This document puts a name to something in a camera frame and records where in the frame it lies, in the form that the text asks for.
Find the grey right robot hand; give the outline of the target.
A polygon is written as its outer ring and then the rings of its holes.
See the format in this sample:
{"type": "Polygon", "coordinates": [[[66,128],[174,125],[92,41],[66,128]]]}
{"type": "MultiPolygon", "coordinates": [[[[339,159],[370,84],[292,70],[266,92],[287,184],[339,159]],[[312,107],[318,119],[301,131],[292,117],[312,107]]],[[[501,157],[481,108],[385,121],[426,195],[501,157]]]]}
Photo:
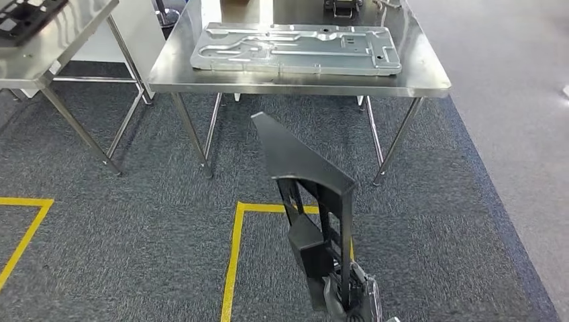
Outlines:
{"type": "Polygon", "coordinates": [[[332,321],[383,321],[377,282],[355,261],[350,262],[351,303],[345,309],[340,303],[333,274],[323,277],[325,310],[332,321]]]}

